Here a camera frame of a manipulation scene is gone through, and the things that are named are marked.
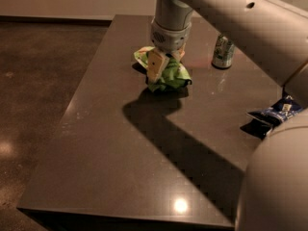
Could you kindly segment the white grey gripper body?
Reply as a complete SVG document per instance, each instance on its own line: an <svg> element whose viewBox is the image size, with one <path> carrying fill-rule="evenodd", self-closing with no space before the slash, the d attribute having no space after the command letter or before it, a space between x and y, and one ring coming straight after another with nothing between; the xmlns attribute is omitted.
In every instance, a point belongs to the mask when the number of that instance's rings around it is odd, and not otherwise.
<svg viewBox="0 0 308 231"><path fill-rule="evenodd" d="M156 20L153 20L150 33L151 41L157 48L167 53L177 51L187 42L191 27L192 24L189 23L182 30L170 30L161 27Z"/></svg>

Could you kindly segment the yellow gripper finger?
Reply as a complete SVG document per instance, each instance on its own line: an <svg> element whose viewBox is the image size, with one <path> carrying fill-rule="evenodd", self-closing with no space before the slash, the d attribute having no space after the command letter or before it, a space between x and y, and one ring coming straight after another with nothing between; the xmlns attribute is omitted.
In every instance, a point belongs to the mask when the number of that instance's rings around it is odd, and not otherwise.
<svg viewBox="0 0 308 231"><path fill-rule="evenodd" d="M147 77L151 83L156 83L167 67L169 57L158 48L148 52Z"/></svg>
<svg viewBox="0 0 308 231"><path fill-rule="evenodd" d="M185 46L186 44L183 44L178 50L173 51L171 53L171 56L177 61L180 62L181 59L184 57L185 55Z"/></svg>

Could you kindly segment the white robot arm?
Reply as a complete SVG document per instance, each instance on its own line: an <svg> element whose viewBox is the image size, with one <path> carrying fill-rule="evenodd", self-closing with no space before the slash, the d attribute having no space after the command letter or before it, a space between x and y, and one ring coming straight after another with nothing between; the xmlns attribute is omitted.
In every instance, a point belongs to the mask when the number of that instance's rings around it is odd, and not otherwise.
<svg viewBox="0 0 308 231"><path fill-rule="evenodd" d="M179 55L199 13L295 99L302 112L259 144L246 167L236 231L308 231L308 16L279 0L157 0L149 81Z"/></svg>

